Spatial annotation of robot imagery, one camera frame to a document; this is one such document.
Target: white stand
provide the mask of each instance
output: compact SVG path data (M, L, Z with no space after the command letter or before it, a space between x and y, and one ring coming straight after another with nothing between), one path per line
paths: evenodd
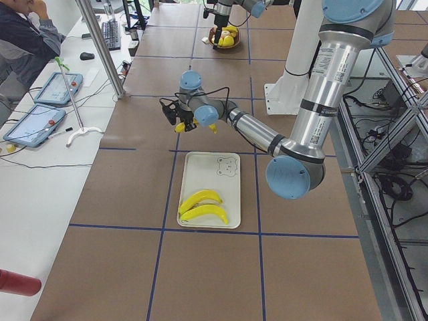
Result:
M319 0L303 0L294 29L286 70L275 84L265 84L267 114L296 115L308 87L308 70L319 42L324 15Z
M58 58L58 65L60 66L60 70L61 70L61 74L62 74L62 78L64 79L64 82L66 83L66 87L68 92L70 93L70 100L72 101L72 105L73 105L73 109L74 112L76 113L76 117L78 119L78 123L79 123L79 127L80 129L78 129L77 131L75 131L68 139L66 147L70 147L72 145L73 140L77 137L77 136L82 136L85 135L88 132L100 132L101 134L104 134L104 132L102 130L100 130L98 127L85 127L83 126L83 122L82 119L80 118L79 115L79 110L78 107L76 106L76 102L74 101L74 96L72 93L72 89L70 88L70 84L67 81L67 76L66 73L64 72L64 68L62 66L62 63L59 61Z

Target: red cylinder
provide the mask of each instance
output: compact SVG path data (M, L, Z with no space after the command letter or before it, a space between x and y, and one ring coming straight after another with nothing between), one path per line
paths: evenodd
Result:
M33 296L41 288L41 281L22 274L0 270L0 292Z

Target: white table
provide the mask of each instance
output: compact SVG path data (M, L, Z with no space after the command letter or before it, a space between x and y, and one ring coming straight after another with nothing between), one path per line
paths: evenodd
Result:
M124 34L123 28L121 32L122 49L110 52L116 67L123 60L130 61L128 44L131 39ZM94 43L91 39L82 40L83 33L88 33L88 28L79 19L62 44L61 54L71 72L81 73L85 77L90 70L98 70L91 84L84 82L76 95L77 100L93 94L108 79ZM94 53L95 59L81 61L79 56L83 51ZM55 62L49 63L32 87L43 86L52 72L57 71L58 65ZM111 85L90 98L79 108L85 126L97 126L105 130L115 101ZM32 106L31 97L27 94L16 111L27 112ZM22 116L23 114L13 112L9 119L20 119ZM7 143L3 142L3 135L11 126L6 124L0 129L0 148L3 149L1 154L7 154ZM73 112L65 117L57 132L68 127L73 127L73 131L79 128ZM91 132L79 136L71 147L66 148L68 137L73 131L57 135L40 147L27 147L7 159L29 166L91 164L102 135ZM90 167L27 169L0 160L0 269L36 277L45 284L89 170ZM32 297L0 292L0 319L29 320L40 295L41 291Z

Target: black mouse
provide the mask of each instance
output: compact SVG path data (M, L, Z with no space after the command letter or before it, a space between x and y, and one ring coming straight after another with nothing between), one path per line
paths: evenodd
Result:
M80 60L91 60L94 58L95 58L95 55L90 52L82 52L80 54Z

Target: brown table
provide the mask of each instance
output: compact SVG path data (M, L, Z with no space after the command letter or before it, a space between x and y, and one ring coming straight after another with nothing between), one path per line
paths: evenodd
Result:
M163 116L159 97L178 91L191 66L206 91L230 86L242 109L285 135L292 129L294 116L267 116L263 84L282 74L293 11L251 18L240 45L223 51L201 41L213 24L202 11L153 10L32 320L380 320L330 139L324 182L290 201L267 186L271 158L226 124L216 135L178 135ZM233 8L233 23L245 18ZM177 224L190 150L240 155L237 229Z

